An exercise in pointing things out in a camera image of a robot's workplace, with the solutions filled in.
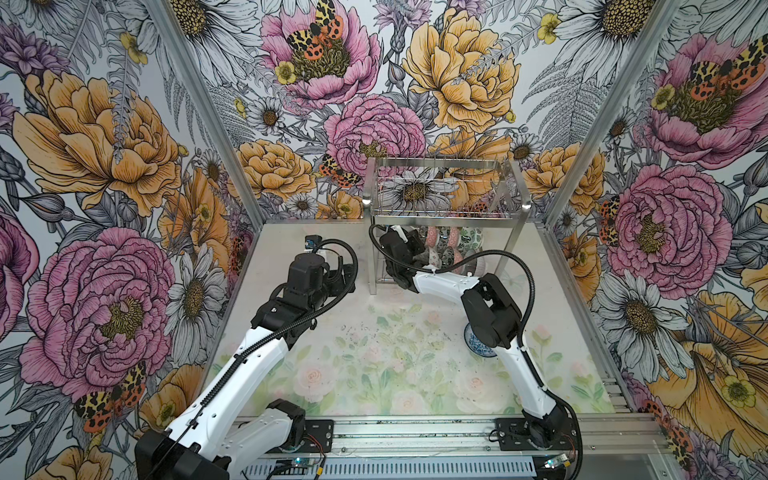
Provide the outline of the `black white floral bowl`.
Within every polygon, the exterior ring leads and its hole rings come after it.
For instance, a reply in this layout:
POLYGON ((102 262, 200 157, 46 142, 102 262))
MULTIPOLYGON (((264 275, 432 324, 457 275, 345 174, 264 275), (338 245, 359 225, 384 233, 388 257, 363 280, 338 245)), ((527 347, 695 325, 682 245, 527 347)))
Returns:
POLYGON ((461 241, 461 229, 458 227, 450 227, 448 230, 448 237, 446 241, 447 248, 452 252, 459 251, 459 244, 461 241))

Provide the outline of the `green leaf pattern bowl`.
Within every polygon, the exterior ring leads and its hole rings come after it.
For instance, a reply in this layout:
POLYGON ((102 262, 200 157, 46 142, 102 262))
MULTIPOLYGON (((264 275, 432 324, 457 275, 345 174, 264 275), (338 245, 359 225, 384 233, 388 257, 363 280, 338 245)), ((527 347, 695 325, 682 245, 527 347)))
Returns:
POLYGON ((464 227, 460 231, 458 250, 463 256, 479 252, 483 246, 483 231, 480 228, 464 227))

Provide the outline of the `teal geometric pattern bowl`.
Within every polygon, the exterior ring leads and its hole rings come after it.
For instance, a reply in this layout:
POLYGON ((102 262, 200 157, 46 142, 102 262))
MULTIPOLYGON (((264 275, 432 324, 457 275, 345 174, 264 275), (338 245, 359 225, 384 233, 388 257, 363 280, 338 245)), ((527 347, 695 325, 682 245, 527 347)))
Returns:
POLYGON ((435 268, 442 267, 442 260, 435 250, 429 250, 427 252, 427 260, 428 264, 434 266, 435 268))

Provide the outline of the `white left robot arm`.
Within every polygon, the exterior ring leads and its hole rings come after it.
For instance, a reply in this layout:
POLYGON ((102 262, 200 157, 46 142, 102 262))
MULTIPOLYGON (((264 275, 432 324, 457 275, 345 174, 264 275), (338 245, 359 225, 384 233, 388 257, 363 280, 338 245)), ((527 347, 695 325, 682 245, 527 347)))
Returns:
POLYGON ((135 446, 140 479, 229 479, 250 461, 304 435, 304 410, 285 400, 233 431, 245 403, 296 341, 355 288, 359 261, 331 268, 317 249, 298 254, 286 282, 259 307, 236 352, 214 380, 162 431, 135 446))

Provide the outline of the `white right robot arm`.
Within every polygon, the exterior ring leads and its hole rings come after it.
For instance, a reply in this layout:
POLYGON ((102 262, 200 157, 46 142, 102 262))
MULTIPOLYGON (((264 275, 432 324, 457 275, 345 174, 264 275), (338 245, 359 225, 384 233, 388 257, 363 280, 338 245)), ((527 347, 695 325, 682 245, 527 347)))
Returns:
POLYGON ((559 438, 569 435, 576 446, 581 445, 575 410, 545 383, 524 340, 535 305, 536 285, 530 268, 519 256, 506 250, 484 250, 454 265, 437 268, 416 261, 425 249, 416 231, 374 224, 368 228, 368 236, 373 248, 384 257, 386 272, 400 288, 464 309, 472 333, 501 360, 520 397, 524 440, 538 449, 549 449, 559 438), (486 256, 498 256, 520 267, 529 288, 524 309, 497 275, 455 272, 486 256))

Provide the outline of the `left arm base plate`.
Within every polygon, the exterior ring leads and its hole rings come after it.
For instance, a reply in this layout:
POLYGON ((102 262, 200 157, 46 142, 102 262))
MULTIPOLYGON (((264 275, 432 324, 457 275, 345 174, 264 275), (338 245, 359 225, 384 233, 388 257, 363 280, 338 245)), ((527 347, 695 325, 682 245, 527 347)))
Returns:
POLYGON ((329 453, 332 449, 335 422, 330 419, 304 419, 295 422, 287 440, 278 447, 282 453, 329 453))

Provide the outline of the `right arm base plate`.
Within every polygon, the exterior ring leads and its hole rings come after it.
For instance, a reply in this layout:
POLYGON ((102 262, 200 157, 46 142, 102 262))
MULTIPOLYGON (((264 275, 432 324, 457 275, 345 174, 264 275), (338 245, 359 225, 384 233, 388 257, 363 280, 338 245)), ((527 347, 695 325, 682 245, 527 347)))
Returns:
POLYGON ((502 451, 575 451, 575 431, 569 420, 556 426, 551 422, 524 417, 494 420, 495 440, 502 451))

